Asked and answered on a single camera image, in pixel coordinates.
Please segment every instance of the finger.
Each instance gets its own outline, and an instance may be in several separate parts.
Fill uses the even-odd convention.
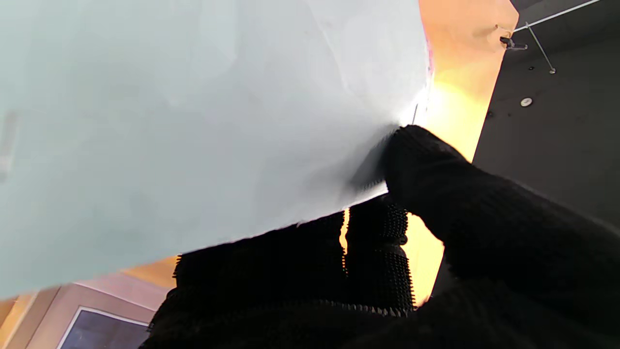
[[[349,300],[382,308],[412,310],[404,209],[377,198],[350,209],[345,256]]]

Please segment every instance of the dark gray wall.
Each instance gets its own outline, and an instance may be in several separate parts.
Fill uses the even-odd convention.
[[[613,9],[594,8],[597,4],[572,12],[573,20],[612,18],[595,11],[619,7],[609,2]],[[535,32],[544,37],[557,32],[558,23],[572,20],[553,21]],[[617,24],[596,27],[590,36],[580,33],[586,40],[550,45],[554,75],[542,55],[507,57],[474,163],[620,227],[620,30]],[[516,33],[515,41],[529,40],[524,34]],[[524,97],[531,97],[532,105],[521,107]]]

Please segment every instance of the white paper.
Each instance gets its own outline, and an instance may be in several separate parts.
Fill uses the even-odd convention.
[[[415,0],[4,0],[0,48],[0,296],[383,193],[428,75]]]

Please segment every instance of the framed picture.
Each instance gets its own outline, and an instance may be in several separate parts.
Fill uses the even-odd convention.
[[[148,324],[102,310],[79,307],[56,349],[137,349]]]

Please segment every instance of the black knit fabric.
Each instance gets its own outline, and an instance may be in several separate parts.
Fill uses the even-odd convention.
[[[407,311],[404,213],[376,199],[351,209],[346,268],[340,215],[184,255],[144,348],[620,347],[615,230],[420,127],[396,132],[384,167],[390,197],[444,242],[452,289]]]
[[[345,257],[349,301],[413,310],[407,242],[407,212],[376,199],[350,210]]]

